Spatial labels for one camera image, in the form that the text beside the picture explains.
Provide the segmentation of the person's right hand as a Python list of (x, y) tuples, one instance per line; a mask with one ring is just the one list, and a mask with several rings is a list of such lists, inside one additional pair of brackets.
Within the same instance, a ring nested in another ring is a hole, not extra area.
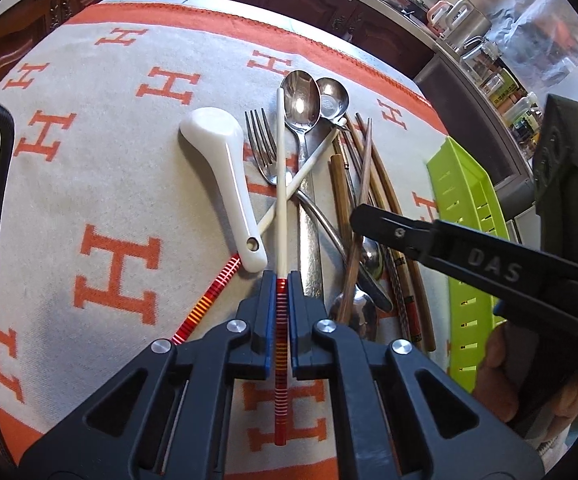
[[(499, 324), (488, 337), (485, 354), (476, 370), (472, 396), (502, 422), (510, 422), (521, 406), (520, 385), (528, 379), (530, 364), (521, 358), (517, 340), (511, 339), (507, 323)], [(547, 403), (552, 413), (545, 438), (557, 437), (578, 415), (578, 371)]]

